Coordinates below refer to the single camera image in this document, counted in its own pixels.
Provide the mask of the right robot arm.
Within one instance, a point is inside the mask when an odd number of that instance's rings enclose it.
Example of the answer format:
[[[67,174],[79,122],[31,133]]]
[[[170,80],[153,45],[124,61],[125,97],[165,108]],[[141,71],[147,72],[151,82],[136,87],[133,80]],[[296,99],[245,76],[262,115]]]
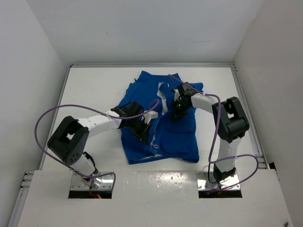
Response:
[[[213,177],[219,184],[236,172],[235,158],[241,138],[250,128],[247,116],[238,98],[221,101],[218,95],[198,91],[188,83],[179,85],[172,101],[172,119],[187,115],[190,108],[213,114],[215,133],[209,164],[213,164]]]

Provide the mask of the blue zip jacket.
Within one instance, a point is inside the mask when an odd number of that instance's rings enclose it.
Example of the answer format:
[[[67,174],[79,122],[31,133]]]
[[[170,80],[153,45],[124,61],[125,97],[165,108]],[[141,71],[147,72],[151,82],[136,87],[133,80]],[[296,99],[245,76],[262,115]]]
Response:
[[[148,110],[154,100],[159,100],[154,109],[158,117],[151,121],[147,145],[137,140],[130,129],[121,129],[121,142],[129,164],[166,158],[179,158],[190,163],[199,161],[195,108],[190,108],[187,115],[180,119],[172,119],[172,101],[175,95],[172,90],[178,85],[178,74],[173,74],[171,79],[167,75],[152,75],[146,71],[142,71],[139,78],[129,85],[119,105],[135,101],[144,110]]]

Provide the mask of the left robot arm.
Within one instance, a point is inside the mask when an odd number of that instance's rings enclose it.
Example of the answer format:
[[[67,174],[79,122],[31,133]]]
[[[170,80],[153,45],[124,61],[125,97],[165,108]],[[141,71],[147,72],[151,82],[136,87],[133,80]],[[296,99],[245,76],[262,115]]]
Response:
[[[109,130],[127,128],[136,140],[147,145],[151,121],[157,116],[157,112],[144,111],[135,101],[92,117],[75,119],[67,116],[50,137],[47,146],[84,181],[92,183],[92,177],[99,177],[99,171],[84,153],[87,140]]]

